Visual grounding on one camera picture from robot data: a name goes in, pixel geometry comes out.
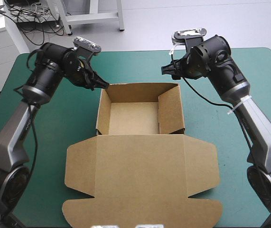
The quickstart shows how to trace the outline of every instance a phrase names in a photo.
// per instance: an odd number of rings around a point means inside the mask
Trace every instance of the box flap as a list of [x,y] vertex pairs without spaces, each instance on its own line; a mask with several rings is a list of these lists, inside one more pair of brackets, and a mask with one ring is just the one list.
[[184,136],[187,195],[192,196],[220,183],[216,147],[208,142]]
[[66,175],[75,183],[66,183],[95,198],[67,200],[65,219],[74,228],[211,228],[221,203],[187,196],[218,182],[214,153],[210,143],[181,134],[98,135],[77,143],[68,149]]
[[187,195],[183,135],[99,135],[96,167],[96,197]]
[[217,200],[161,198],[95,198],[67,200],[63,213],[70,226],[90,228],[117,225],[163,224],[165,228],[212,228],[222,215]]
[[96,121],[96,129],[101,134],[109,133],[110,113],[111,113],[111,99],[109,98],[107,92],[104,89],[102,89]]
[[159,132],[170,134],[185,129],[180,87],[176,86],[159,96]]
[[177,83],[129,83],[110,85],[107,93],[112,103],[117,102],[157,102],[158,96]]
[[71,145],[67,149],[65,185],[95,195],[97,137]]

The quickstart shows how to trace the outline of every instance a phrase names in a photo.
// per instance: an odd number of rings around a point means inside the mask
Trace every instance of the cardboard box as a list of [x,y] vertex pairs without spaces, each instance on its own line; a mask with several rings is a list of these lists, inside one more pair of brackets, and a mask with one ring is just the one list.
[[98,135],[67,150],[66,186],[94,196],[63,204],[72,227],[217,223],[220,202],[189,198],[218,185],[216,148],[183,135],[182,110],[174,83],[117,84],[102,91]]

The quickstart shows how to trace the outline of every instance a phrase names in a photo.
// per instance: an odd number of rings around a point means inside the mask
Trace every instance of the white sticker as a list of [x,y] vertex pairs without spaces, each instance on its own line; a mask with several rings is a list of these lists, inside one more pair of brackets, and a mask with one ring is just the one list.
[[164,228],[163,224],[145,224],[137,225],[135,228]]
[[91,228],[119,228],[117,225],[91,226]]

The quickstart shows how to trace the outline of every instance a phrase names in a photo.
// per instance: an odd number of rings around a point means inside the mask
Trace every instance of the box side wall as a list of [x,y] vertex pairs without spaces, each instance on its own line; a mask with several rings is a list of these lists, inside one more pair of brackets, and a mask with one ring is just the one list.
[[98,108],[96,130],[100,134],[109,134],[111,116],[111,99],[106,90],[102,89],[101,99]]
[[159,131],[161,134],[183,132],[185,129],[180,87],[159,96]]
[[110,85],[107,93],[113,103],[157,102],[158,96],[177,86],[176,83],[131,83]]

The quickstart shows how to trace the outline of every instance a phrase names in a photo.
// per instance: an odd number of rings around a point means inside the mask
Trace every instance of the white cable tie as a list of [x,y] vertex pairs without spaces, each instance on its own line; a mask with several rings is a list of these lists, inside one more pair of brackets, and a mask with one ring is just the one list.
[[252,96],[246,96],[245,98],[241,98],[241,101],[233,109],[227,112],[227,114],[230,115],[231,113],[235,111],[235,109],[237,109],[240,105],[242,105],[244,102],[248,101],[251,98]]
[[176,43],[174,46],[173,46],[173,48],[169,51],[169,55],[171,56],[171,55],[173,55],[173,53],[174,53],[174,49],[177,47],[177,45],[183,45],[184,43]]

